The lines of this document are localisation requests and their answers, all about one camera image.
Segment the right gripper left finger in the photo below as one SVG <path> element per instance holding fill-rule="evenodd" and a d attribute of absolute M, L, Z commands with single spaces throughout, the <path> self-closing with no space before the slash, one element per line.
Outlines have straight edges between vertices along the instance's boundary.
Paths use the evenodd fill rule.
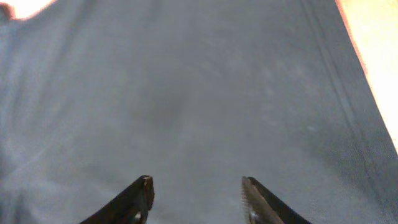
<path fill-rule="evenodd" d="M 153 204 L 153 176 L 142 175 L 80 224 L 146 224 Z"/>

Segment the black t-shirt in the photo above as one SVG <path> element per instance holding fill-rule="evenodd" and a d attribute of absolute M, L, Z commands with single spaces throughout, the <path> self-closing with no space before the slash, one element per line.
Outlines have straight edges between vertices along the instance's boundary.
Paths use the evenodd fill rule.
<path fill-rule="evenodd" d="M 149 223 L 396 223 L 397 153 L 334 1 L 117 0 L 1 17 L 1 222 L 79 223 L 141 175 Z"/>

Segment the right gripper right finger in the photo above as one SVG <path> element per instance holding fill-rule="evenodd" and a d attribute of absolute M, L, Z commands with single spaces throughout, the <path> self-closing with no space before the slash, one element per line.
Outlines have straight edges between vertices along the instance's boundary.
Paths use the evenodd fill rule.
<path fill-rule="evenodd" d="M 242 176 L 241 193 L 247 224 L 311 224 L 254 177 Z"/>

